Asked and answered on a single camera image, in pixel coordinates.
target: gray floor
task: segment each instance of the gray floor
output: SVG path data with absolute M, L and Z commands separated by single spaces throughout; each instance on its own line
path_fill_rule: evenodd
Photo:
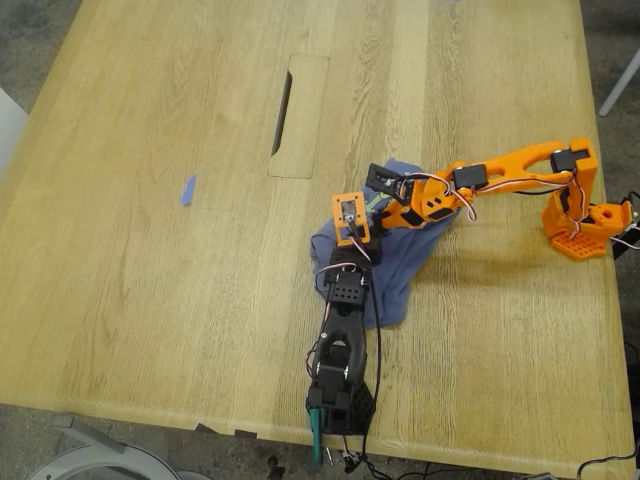
M 0 86 L 29 111 L 49 71 L 79 0 L 0 1 Z M 640 3 L 637 0 L 582 0 L 589 63 L 596 105 L 640 48 Z M 640 74 L 605 119 L 598 118 L 608 199 L 619 201 L 640 190 Z M 635 277 L 640 253 L 629 252 L 616 264 L 620 306 L 628 341 L 640 345 L 640 295 Z M 49 428 L 51 414 L 0 405 L 0 479 L 28 478 L 39 465 L 73 443 Z M 158 427 L 86 419 L 112 437 L 147 447 L 168 457 L 178 469 L 221 479 L 263 479 L 269 456 L 277 455 L 286 478 L 346 478 L 339 464 L 320 473 L 311 468 L 310 449 L 266 441 L 224 437 Z M 379 469 L 397 477 L 424 468 L 420 462 L 374 457 Z M 442 466 L 433 466 L 435 471 Z M 371 478 L 364 469 L 357 478 Z M 472 470 L 442 473 L 440 479 L 507 479 L 503 472 Z

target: blue tape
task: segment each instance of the blue tape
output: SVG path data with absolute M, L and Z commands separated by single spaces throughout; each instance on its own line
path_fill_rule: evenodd
M 182 206 L 186 207 L 191 205 L 191 199 L 193 198 L 193 189 L 196 186 L 196 176 L 191 175 L 189 180 L 187 180 L 187 184 L 184 186 L 184 192 L 182 192 L 182 197 L 180 197 L 180 202 L 182 202 Z

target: towel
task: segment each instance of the towel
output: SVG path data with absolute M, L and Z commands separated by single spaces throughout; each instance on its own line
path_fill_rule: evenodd
M 401 175 L 421 172 L 416 165 L 399 162 L 390 158 L 384 165 Z M 368 187 L 362 189 L 366 202 L 367 213 L 382 211 L 391 201 L 391 197 L 374 192 Z M 373 280 L 376 287 L 380 325 L 388 327 L 404 320 L 409 299 L 409 282 L 418 273 L 429 255 L 433 251 L 438 238 L 458 215 L 460 209 L 437 222 L 427 223 L 424 228 L 394 228 L 388 230 L 382 237 L 382 261 L 373 268 Z M 336 233 L 333 220 L 329 220 L 315 234 L 311 236 L 311 258 L 315 261 L 313 275 L 329 264 L 331 252 L 336 247 Z M 316 289 L 326 298 L 327 292 L 321 290 L 324 272 L 318 276 Z M 373 309 L 373 295 L 369 294 L 365 307 L 364 325 L 374 328 L 375 312 Z

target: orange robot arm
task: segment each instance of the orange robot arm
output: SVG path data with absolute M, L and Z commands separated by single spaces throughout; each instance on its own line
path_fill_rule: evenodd
M 551 163 L 552 173 L 527 171 L 543 161 Z M 422 228 L 462 207 L 467 208 L 469 219 L 475 220 L 475 196 L 552 186 L 556 191 L 542 212 L 544 232 L 554 248 L 583 260 L 604 255 L 609 238 L 621 233 L 632 219 L 628 200 L 621 205 L 589 202 L 597 168 L 589 140 L 580 138 L 566 149 L 561 142 L 531 145 L 471 165 L 454 162 L 434 174 L 401 176 L 371 165 L 367 186 L 393 197 L 382 212 L 384 229 Z M 334 196 L 335 212 L 341 212 L 340 197 Z

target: wooden table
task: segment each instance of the wooden table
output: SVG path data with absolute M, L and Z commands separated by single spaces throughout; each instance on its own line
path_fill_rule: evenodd
M 0 189 L 0 401 L 310 443 L 331 194 L 579 136 L 577 1 L 86 0 Z M 443 236 L 383 332 L 370 451 L 565 477 L 631 451 L 613 262 L 551 249 L 544 202 Z

